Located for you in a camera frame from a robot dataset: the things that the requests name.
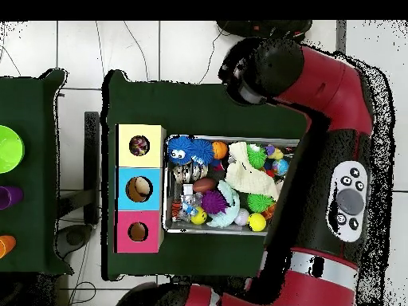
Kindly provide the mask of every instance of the shape sorter box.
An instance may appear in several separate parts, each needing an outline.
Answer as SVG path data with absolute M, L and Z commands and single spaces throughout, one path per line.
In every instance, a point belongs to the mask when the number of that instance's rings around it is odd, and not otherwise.
M 133 178 L 143 177 L 149 182 L 150 195 L 144 202 L 133 202 L 127 195 L 128 182 Z M 160 211 L 163 203 L 162 168 L 119 168 L 118 211 Z
M 163 166 L 163 145 L 166 130 L 159 125 L 118 124 L 119 167 L 160 168 Z M 130 142 L 135 137 L 143 137 L 147 142 L 145 155 L 133 155 Z
M 159 211 L 118 211 L 116 225 L 117 253 L 157 253 L 163 241 L 163 227 Z M 133 224 L 143 223 L 146 229 L 142 241 L 133 241 L 130 230 Z

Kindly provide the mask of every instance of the green bowl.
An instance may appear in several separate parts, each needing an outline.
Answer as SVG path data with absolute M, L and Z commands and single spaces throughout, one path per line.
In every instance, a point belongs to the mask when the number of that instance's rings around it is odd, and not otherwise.
M 0 174 L 12 171 L 24 157 L 24 143 L 9 127 L 0 126 Z

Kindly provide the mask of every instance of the purple cup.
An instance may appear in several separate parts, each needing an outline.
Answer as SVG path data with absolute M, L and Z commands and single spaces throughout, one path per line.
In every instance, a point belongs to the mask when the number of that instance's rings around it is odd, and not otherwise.
M 0 186 L 0 210 L 19 203 L 23 198 L 23 193 L 16 186 Z

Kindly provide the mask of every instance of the orange cup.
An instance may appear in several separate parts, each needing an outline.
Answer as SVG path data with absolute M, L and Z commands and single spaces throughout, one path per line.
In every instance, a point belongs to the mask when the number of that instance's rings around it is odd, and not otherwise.
M 13 236 L 0 236 L 0 259 L 9 253 L 16 246 L 16 239 Z

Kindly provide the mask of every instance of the round black button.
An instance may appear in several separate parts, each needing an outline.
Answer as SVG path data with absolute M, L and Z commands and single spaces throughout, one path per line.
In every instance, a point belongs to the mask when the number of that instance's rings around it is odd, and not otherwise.
M 339 224 L 339 226 L 343 226 L 344 224 L 346 224 L 346 221 L 346 216 L 341 213 L 337 214 L 337 224 Z
M 359 169 L 357 168 L 352 168 L 350 170 L 350 175 L 353 176 L 355 179 L 357 179 L 360 176 Z
M 340 179 L 340 182 L 344 185 L 344 186 L 350 186 L 351 185 L 351 178 L 348 176 L 343 176 Z
M 359 223 L 355 218 L 351 218 L 350 221 L 348 222 L 348 225 L 351 227 L 352 230 L 357 230 L 359 227 Z
M 356 188 L 358 191 L 363 191 L 363 189 L 364 189 L 364 184 L 363 184 L 362 182 L 360 182 L 360 181 L 357 181 L 357 182 L 355 183 L 355 188 Z
M 341 190 L 335 199 L 337 205 L 345 214 L 355 216 L 364 209 L 363 197 L 354 189 Z

